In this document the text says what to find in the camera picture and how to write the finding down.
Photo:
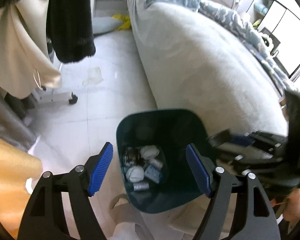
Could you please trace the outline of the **white tissue ball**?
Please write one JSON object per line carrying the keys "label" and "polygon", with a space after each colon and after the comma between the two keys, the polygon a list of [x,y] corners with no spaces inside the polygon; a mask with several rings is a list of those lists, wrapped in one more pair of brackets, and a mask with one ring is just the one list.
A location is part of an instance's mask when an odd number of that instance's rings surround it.
{"label": "white tissue ball", "polygon": [[145,160],[155,158],[159,152],[160,150],[155,145],[148,145],[140,148],[140,156]]}

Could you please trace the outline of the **blue white paper cup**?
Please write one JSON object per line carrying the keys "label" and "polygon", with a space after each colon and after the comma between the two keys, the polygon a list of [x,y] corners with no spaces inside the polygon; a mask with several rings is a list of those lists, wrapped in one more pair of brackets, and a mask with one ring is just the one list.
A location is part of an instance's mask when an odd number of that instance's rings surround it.
{"label": "blue white paper cup", "polygon": [[144,177],[153,181],[156,184],[160,184],[162,180],[161,172],[154,166],[149,165],[144,171]]}

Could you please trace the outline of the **dark teal trash bin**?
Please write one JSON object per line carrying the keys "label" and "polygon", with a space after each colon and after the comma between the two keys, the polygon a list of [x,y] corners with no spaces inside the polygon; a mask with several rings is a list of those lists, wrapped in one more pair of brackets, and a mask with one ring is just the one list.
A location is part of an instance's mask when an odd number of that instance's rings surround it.
{"label": "dark teal trash bin", "polygon": [[[188,109],[161,109],[126,116],[116,130],[117,153],[123,184],[130,202],[141,212],[161,213],[201,196],[186,160],[186,147],[194,144],[199,153],[216,163],[214,150],[201,119]],[[149,189],[134,191],[126,179],[128,152],[138,154],[143,146],[159,149],[163,163],[160,183],[149,181]]]}

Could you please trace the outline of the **orange yellow curtain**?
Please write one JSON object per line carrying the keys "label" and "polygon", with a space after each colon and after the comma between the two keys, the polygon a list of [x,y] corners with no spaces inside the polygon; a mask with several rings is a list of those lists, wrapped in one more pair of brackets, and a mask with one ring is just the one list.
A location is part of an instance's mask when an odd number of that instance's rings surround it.
{"label": "orange yellow curtain", "polygon": [[41,174],[40,159],[0,138],[0,223],[14,239],[30,198],[26,181]]}

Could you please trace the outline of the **grey slipper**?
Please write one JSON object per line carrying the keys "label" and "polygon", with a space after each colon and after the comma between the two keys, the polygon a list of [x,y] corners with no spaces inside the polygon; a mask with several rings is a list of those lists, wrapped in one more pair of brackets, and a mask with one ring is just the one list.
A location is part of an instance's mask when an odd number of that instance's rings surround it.
{"label": "grey slipper", "polygon": [[154,239],[140,211],[130,203],[126,194],[112,199],[109,213],[115,229],[108,239]]}

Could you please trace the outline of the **yellow bag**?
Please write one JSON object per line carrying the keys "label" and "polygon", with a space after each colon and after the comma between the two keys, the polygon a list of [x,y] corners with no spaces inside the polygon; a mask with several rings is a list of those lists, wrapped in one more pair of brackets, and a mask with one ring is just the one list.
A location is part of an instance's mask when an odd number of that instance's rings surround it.
{"label": "yellow bag", "polygon": [[130,17],[128,15],[115,14],[112,18],[121,21],[120,25],[116,28],[117,31],[129,30],[132,28]]}

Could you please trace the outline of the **cream beige coat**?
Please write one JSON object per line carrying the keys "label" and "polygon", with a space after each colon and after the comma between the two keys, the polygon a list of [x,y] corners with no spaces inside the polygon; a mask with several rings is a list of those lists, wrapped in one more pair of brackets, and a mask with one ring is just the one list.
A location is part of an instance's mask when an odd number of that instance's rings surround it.
{"label": "cream beige coat", "polygon": [[0,88],[24,99],[39,86],[58,88],[50,61],[46,19],[49,0],[19,0],[0,9]]}

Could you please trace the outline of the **blue patterned fleece blanket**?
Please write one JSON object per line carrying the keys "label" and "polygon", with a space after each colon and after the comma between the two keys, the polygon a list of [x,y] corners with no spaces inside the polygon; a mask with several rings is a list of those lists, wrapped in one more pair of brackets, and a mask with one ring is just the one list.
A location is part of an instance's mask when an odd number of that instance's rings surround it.
{"label": "blue patterned fleece blanket", "polygon": [[245,48],[253,54],[281,95],[287,89],[297,90],[294,83],[289,80],[271,57],[262,35],[253,28],[250,22],[242,19],[237,11],[211,0],[146,0],[145,5],[149,7],[155,2],[179,5],[218,23],[236,36]]}

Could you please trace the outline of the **black fuzzy garment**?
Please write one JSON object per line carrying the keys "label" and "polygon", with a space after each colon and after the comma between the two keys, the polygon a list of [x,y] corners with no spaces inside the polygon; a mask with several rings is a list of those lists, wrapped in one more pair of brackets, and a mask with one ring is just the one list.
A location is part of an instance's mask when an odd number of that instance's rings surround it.
{"label": "black fuzzy garment", "polygon": [[62,63],[93,56],[96,48],[90,0],[49,0],[46,34]]}

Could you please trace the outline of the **white wardrobe with dark frame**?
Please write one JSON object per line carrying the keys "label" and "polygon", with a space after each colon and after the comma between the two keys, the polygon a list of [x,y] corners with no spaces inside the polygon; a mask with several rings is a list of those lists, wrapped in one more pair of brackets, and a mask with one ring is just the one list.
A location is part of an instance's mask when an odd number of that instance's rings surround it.
{"label": "white wardrobe with dark frame", "polygon": [[295,79],[300,75],[300,18],[278,0],[253,0],[247,14],[257,31],[273,41],[271,57]]}

